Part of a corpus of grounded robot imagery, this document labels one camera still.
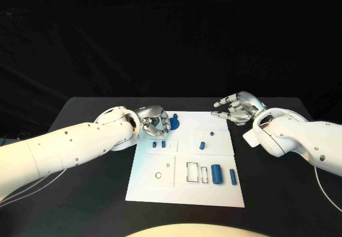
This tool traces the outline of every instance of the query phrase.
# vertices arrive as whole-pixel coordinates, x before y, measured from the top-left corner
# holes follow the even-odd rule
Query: blue cylinder
[[[205,142],[201,142],[199,149],[205,149]]]
[[[237,179],[236,179],[236,172],[234,169],[230,169],[230,178],[231,178],[231,184],[237,185]]]
[[[214,184],[224,183],[220,164],[212,164],[212,183]]]

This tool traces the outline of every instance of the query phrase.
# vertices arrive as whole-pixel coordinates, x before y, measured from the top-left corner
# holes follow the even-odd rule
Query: white paper
[[[212,205],[212,206],[234,206],[244,207],[243,193],[238,180],[238,170],[236,167],[234,151],[230,139],[230,133],[227,121],[221,118],[211,116],[211,112],[168,112],[172,118],[173,113],[178,114],[179,128],[171,130],[165,138],[152,138],[143,132],[140,133],[140,143],[137,144],[135,162],[132,167],[130,183],[127,189],[126,200],[127,201],[148,201],[148,202],[163,202],[163,203],[181,203],[181,204],[197,204],[197,205]],[[194,138],[201,130],[204,137]],[[205,137],[207,132],[211,131],[217,136]],[[198,139],[205,139],[208,149],[215,144],[217,148],[225,146],[223,150],[205,151],[201,153],[195,149],[199,141]],[[163,152],[163,149],[153,151],[152,142],[160,140],[176,141],[176,152]],[[155,155],[173,155],[175,156],[175,176],[173,176],[173,186],[163,187],[155,185],[143,185],[142,180],[146,177],[145,164],[148,162],[148,157]],[[188,182],[188,168],[186,163],[198,163],[199,172],[199,182]],[[224,183],[215,185],[212,183],[212,171],[211,165],[220,164],[223,169]],[[207,167],[208,170],[208,184],[202,183],[202,172],[201,167]],[[230,169],[236,170],[237,185],[231,184]]]

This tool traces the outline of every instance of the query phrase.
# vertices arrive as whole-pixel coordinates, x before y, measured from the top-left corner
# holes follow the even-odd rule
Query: black background
[[[311,120],[296,98],[260,98]],[[111,104],[142,107],[159,102],[176,111],[211,111],[218,98],[72,98],[52,124],[55,131],[94,121]],[[119,237],[176,223],[233,226],[273,237],[341,237],[342,214],[319,189],[313,166],[293,152],[280,158],[251,148],[251,127],[228,122],[246,208],[126,201],[136,146],[109,152],[71,168],[36,194],[0,209],[0,236]],[[322,186],[342,206],[342,177],[318,169]]]
[[[18,0],[0,9],[9,137],[45,133],[74,96],[224,98],[246,90],[298,97],[313,119],[341,121],[341,14],[329,2]]]

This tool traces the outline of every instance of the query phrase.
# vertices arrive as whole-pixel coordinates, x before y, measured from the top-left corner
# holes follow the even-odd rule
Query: robotic hand
[[[212,116],[231,120],[238,126],[253,119],[253,129],[244,134],[251,147],[259,144],[280,157],[299,153],[308,162],[342,176],[342,126],[331,122],[309,122],[295,111],[269,108],[254,95],[243,91],[214,106],[230,104],[230,113],[212,112]]]
[[[162,121],[163,130],[156,126]],[[165,136],[171,120],[160,106],[114,107],[85,122],[0,147],[0,201],[23,185],[139,143],[140,130]]]

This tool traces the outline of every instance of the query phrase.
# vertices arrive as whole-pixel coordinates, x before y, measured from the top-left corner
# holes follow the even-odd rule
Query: table
[[[260,98],[270,107],[311,115],[298,98]],[[218,98],[72,98],[49,131],[94,121],[114,106],[162,105],[214,111]],[[71,168],[57,181],[0,210],[0,236],[124,236],[155,226],[205,223],[270,236],[341,236],[342,213],[326,200],[313,166],[296,153],[273,157],[243,139],[251,128],[228,122],[246,208],[126,201],[136,146]],[[342,206],[342,178],[319,170],[326,193]]]

